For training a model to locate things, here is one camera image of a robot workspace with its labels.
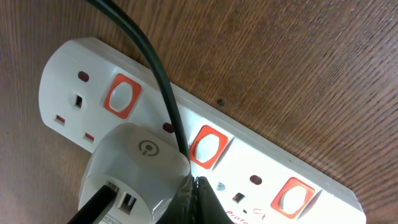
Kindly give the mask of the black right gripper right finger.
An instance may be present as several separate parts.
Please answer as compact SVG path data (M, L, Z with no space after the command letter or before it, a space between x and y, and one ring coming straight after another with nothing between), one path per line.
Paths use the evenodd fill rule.
M233 224L226 214L212 186L206 177L195 179L195 223L199 224Z

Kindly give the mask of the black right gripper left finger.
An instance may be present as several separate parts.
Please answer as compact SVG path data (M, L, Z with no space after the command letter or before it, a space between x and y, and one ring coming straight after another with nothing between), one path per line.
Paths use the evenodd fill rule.
M193 224L194 217L194 178L186 176L172 201L157 224Z

